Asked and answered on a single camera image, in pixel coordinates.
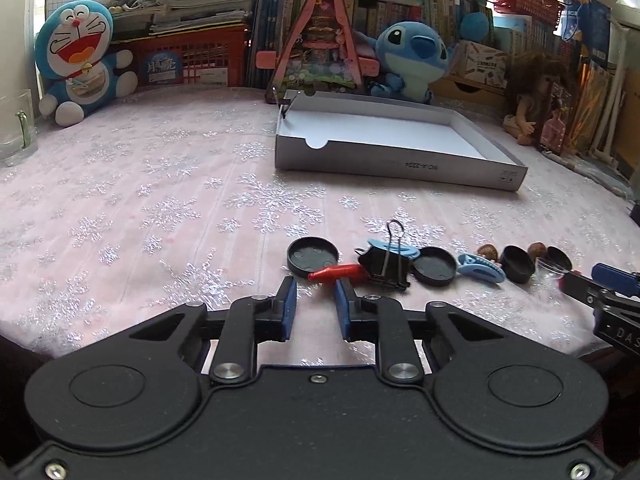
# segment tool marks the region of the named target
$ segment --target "screw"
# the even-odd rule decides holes
[[[66,469],[55,462],[47,464],[44,468],[44,473],[52,480],[65,480],[66,478]]]
[[[389,367],[389,374],[394,379],[413,379],[418,376],[418,368],[411,363],[396,363]]]
[[[576,464],[569,473],[571,480],[586,480],[591,475],[591,468],[588,464]]]
[[[220,379],[237,379],[244,374],[244,368],[238,363],[222,363],[213,368],[213,374]]]

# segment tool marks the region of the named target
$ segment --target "brown nut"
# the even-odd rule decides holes
[[[542,242],[536,242],[529,246],[527,250],[531,259],[535,262],[536,258],[544,258],[546,256],[546,246]]]
[[[491,244],[484,244],[476,251],[476,254],[492,262],[498,261],[498,249]]]

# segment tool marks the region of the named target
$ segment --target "red open mouth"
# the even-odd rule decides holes
[[[69,43],[66,47],[61,48],[58,51],[58,55],[67,63],[69,63],[72,62],[70,60],[74,54],[82,54],[87,49],[90,49],[88,56],[86,56],[86,58],[84,59],[84,61],[86,61],[98,47],[98,43],[100,43],[101,37],[102,33],[100,32],[98,34],[88,34],[87,36],[78,38],[77,40]]]

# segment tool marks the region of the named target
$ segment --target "pink tablecloth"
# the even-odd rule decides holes
[[[250,89],[167,88],[133,95],[66,130],[44,132],[24,164],[0,170],[0,332],[69,352],[188,298],[210,308],[273,293],[286,248],[328,238],[344,262],[390,218],[404,241],[456,253],[484,242],[559,246],[589,271],[637,269],[640,231],[626,204],[482,124],[529,166],[520,192],[338,174],[274,174],[276,108]],[[549,280],[446,289],[413,283],[405,308],[446,300],[564,352],[601,346],[590,310]],[[340,339],[330,289],[301,285],[292,341],[262,362],[371,361]]]

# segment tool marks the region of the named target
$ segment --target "stitch plush toy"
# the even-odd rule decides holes
[[[40,73],[54,81],[40,100],[41,114],[55,113],[60,126],[71,126],[114,97],[136,90],[135,72],[113,73],[131,64],[131,51],[104,55],[112,31],[110,12],[89,0],[65,4],[49,16],[35,47]]]
[[[377,40],[367,41],[386,72],[385,84],[375,85],[371,95],[431,102],[429,85],[445,75],[451,54],[435,30],[419,22],[401,22],[385,30]]]

